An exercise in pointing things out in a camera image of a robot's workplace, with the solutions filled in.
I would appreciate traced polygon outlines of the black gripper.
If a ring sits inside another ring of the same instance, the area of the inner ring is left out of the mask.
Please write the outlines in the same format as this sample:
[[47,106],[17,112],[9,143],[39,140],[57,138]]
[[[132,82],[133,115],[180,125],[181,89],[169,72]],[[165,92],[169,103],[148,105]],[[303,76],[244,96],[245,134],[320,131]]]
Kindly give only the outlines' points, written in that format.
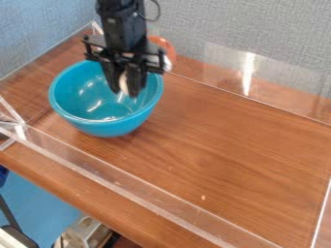
[[108,48],[103,35],[85,35],[81,42],[85,47],[85,59],[103,62],[103,74],[108,87],[115,94],[120,91],[119,79],[124,72],[124,69],[117,64],[124,66],[129,62],[143,62],[143,65],[129,63],[125,67],[128,95],[131,98],[136,98],[145,88],[147,72],[164,74],[168,71],[167,51],[149,39],[141,40],[129,50]]

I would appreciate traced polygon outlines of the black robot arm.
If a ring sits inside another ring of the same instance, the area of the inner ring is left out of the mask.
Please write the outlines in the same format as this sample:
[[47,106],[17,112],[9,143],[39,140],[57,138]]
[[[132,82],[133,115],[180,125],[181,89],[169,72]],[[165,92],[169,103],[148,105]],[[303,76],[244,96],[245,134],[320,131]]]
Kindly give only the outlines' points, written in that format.
[[85,59],[99,62],[111,91],[136,98],[145,88],[147,75],[163,75],[172,67],[165,49],[147,38],[145,0],[97,0],[96,12],[103,36],[85,35]]

